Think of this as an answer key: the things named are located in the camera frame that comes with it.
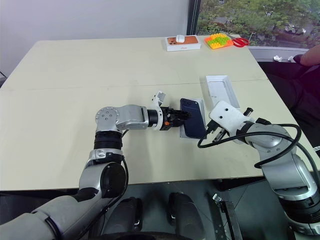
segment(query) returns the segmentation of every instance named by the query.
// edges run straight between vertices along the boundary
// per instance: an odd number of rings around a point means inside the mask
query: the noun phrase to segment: tabletop
[[[103,107],[148,107],[161,90],[163,106],[175,109],[181,98],[204,98],[208,122],[207,75],[228,75],[241,110],[253,108],[251,117],[296,123],[247,47],[211,50],[203,43],[199,50],[166,52],[163,40],[37,42],[0,89],[0,190],[77,188]],[[129,183],[262,175],[252,147],[227,142],[199,149],[197,142],[180,138],[179,128],[130,130],[122,148]],[[319,166],[304,135],[300,142]]]

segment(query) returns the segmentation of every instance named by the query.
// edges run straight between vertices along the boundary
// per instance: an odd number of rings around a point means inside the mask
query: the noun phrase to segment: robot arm
[[[154,96],[153,109],[137,105],[100,109],[95,117],[94,148],[81,174],[78,193],[57,197],[1,225],[1,239],[79,239],[127,188],[123,130],[168,130],[189,117],[186,112],[160,107],[163,98],[162,92]]]
[[[291,142],[284,138],[290,137],[289,133],[281,125],[271,124],[261,118],[254,122],[252,118],[224,101],[218,102],[209,116],[212,119],[210,130],[218,127],[223,129],[213,143],[208,144],[209,147],[219,144],[221,133],[226,131],[238,144],[246,143],[255,148],[261,160],[255,167],[262,169],[292,228],[303,234],[320,235],[318,186],[305,163],[296,155],[296,147],[290,149]]]

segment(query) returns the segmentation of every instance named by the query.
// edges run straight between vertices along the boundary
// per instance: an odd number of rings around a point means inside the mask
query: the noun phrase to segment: blue smartphone
[[[183,123],[185,135],[193,139],[203,138],[206,128],[198,102],[181,98],[180,109],[190,114],[190,118]]]

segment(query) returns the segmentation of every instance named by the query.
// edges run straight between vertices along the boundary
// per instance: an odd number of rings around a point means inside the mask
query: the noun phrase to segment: red scissors
[[[244,46],[248,46],[250,44],[250,41],[246,38],[243,37],[233,37],[226,33],[226,35],[231,38],[233,45],[236,46],[237,48],[242,48]]]

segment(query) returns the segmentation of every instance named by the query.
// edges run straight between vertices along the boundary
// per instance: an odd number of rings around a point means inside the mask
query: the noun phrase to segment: green foliage
[[[319,43],[320,0],[203,0],[198,18],[197,34],[220,32],[249,38],[251,45],[277,46],[288,41],[285,26],[314,26],[311,36],[292,35],[292,41],[312,47]]]

